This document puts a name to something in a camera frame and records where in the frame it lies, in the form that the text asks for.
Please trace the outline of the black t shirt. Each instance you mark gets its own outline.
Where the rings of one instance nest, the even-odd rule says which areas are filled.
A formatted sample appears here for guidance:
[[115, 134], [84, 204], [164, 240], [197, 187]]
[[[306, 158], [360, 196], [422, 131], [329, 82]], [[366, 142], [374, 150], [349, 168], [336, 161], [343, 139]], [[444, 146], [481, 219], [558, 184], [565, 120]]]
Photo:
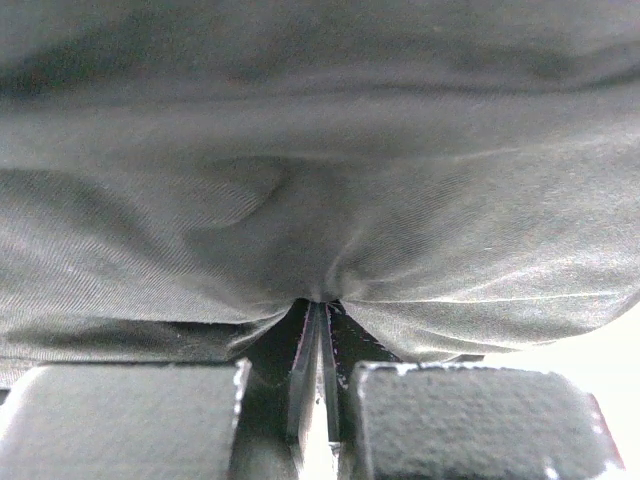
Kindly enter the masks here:
[[408, 361], [636, 305], [638, 3], [3, 2], [2, 387], [297, 299]]

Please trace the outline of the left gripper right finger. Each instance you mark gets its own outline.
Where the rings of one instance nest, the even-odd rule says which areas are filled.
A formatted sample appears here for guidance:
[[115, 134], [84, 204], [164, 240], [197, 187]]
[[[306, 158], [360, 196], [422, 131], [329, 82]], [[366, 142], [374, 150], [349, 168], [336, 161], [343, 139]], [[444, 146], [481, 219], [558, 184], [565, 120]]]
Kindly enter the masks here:
[[621, 479], [596, 398], [553, 371], [402, 363], [336, 303], [319, 308], [341, 479]]

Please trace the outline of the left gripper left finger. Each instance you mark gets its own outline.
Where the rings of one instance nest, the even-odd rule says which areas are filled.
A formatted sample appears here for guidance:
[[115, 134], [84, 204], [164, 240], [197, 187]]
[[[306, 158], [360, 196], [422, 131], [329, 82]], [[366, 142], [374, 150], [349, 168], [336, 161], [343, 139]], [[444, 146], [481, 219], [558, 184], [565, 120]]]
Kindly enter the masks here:
[[232, 363], [53, 363], [1, 407], [5, 479], [298, 479], [317, 305]]

